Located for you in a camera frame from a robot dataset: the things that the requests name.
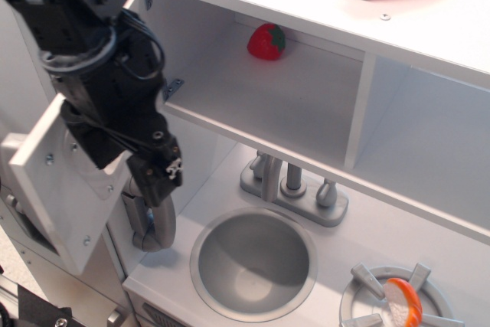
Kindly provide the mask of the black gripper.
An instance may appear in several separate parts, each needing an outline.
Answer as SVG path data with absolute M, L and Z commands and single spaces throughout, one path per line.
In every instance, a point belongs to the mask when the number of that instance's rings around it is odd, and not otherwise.
M 94 68 L 57 67 L 51 78 L 65 97 L 61 117 L 98 169 L 123 152 L 149 207 L 182 185 L 183 162 L 176 138 L 155 108 L 165 79 L 163 63 L 148 54 L 110 59 Z

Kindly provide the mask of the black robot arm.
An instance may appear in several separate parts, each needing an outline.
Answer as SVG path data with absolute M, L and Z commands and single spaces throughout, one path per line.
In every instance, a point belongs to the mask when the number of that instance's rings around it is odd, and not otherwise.
M 97 168 L 130 152 L 136 186 L 157 208 L 182 183 L 181 151 L 155 107 L 164 51 L 126 1 L 6 0 L 64 96 L 60 114 L 72 136 Z

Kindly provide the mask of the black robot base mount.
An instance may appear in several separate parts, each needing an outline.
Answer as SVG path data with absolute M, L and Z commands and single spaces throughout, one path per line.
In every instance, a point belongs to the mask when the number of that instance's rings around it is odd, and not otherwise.
M 1 326 L 72 326 L 70 313 L 1 275 Z

